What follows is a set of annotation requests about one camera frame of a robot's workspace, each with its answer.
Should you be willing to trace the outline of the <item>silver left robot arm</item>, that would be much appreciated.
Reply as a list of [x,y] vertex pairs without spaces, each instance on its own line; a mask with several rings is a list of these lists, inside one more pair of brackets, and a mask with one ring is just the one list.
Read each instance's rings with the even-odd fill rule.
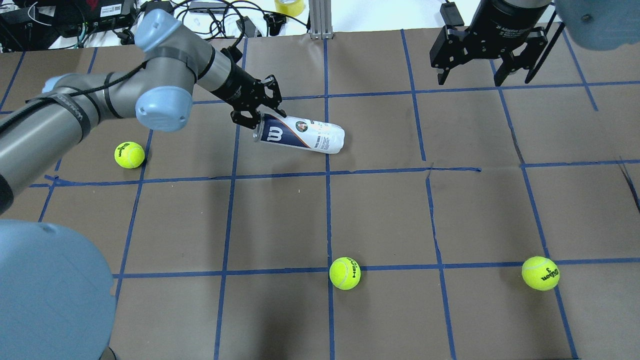
[[[118,187],[132,191],[146,170],[107,174],[97,159],[103,126],[136,119],[150,132],[178,132],[190,120],[197,89],[231,108],[236,125],[254,129],[260,109],[278,111],[274,75],[255,78],[236,45],[219,50],[167,11],[147,13],[129,71],[51,77],[41,92],[1,120],[1,212],[49,175],[48,189]],[[115,267],[92,240],[54,208],[54,221],[1,219],[1,358],[100,360],[117,356],[110,340],[117,314]]]

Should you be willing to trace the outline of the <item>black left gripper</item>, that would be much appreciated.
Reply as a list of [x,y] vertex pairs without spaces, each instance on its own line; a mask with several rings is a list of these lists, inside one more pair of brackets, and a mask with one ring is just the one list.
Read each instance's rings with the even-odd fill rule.
[[287,116],[280,108],[282,94],[275,75],[260,80],[247,73],[237,64],[243,54],[236,47],[222,48],[221,54],[230,60],[230,70],[220,86],[220,99],[233,107],[230,116],[234,124],[256,130],[262,122],[262,113],[257,110],[260,106],[281,117]]

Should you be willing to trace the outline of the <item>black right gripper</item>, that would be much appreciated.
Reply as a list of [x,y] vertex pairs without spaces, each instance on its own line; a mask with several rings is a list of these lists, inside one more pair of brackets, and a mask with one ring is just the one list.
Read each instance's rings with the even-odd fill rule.
[[471,60],[501,59],[493,76],[500,87],[519,69],[530,70],[549,43],[538,23],[550,0],[481,0],[469,26],[445,25],[430,48],[430,66],[444,85],[451,69]]

